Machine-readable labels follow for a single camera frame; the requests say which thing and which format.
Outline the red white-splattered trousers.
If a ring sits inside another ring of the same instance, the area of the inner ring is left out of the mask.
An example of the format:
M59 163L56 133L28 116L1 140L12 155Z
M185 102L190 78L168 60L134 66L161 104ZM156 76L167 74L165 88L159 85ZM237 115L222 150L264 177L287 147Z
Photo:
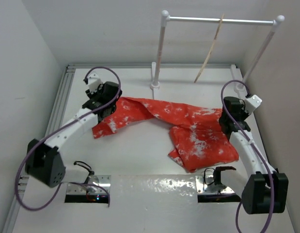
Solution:
M172 127L169 136L174 149L168 156L186 171L239 160L236 149L221 131L221 110L185 103L121 97L116 111L92 128L95 139L115 134L131 123L159 119Z

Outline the beige wooden hanger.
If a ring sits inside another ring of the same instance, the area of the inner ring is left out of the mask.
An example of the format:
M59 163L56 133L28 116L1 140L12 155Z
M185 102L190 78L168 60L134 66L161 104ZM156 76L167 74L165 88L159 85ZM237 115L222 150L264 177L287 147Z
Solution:
M207 63L208 63L208 61L209 61L209 59L210 59L210 56L211 56L211 54L212 54L212 52L213 52L213 50L214 50L215 44L216 44L216 42L217 42L218 34L219 34L219 32L220 32L220 29L221 29L221 26L222 26L222 22L223 22L224 17L225 17L225 14L222 14L222 16L221 16L221 18L220 18L220 21L219 21L219 24L218 24L218 27L217 27L217 30L216 30L216 33L215 33L215 36L214 36L214 38L213 38L211 47L210 47L210 49L209 49L209 51L208 51L208 54L207 54L207 56L206 56L206 58L205 58L205 60L204 60L204 62L203 62L203 64L202 64L202 66L201 66L201 68L200 68L200 70L199 70L199 72L198 72L198 74L197 74L195 80L194 80L194 83L197 83L198 79L200 78L200 76L201 76L203 70L205 69L205 67L206 67L206 65L207 65Z

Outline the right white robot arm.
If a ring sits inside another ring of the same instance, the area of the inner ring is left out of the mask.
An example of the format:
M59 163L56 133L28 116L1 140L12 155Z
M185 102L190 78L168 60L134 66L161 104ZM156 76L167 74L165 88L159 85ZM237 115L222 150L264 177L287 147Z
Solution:
M212 180L203 176L203 185L215 191L230 187L233 196L239 196L248 214L266 214L285 210L288 177L278 172L264 158L253 139L251 129L245 121L260 106L262 100L257 95L245 99L224 97L219 124L228 142L236 149L247 172L242 177L232 166L214 169Z

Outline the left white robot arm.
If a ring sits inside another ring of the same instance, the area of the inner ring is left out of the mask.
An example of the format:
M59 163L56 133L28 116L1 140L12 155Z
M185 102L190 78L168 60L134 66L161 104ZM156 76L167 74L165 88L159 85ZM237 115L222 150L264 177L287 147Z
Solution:
M117 83L95 82L95 90L86 91L89 100L66 122L63 129L54 132L45 142L37 139L28 144L33 150L25 163L25 172L48 187L60 183L84 183L90 172L75 164L69 149L87 131L116 111L116 102L122 94Z

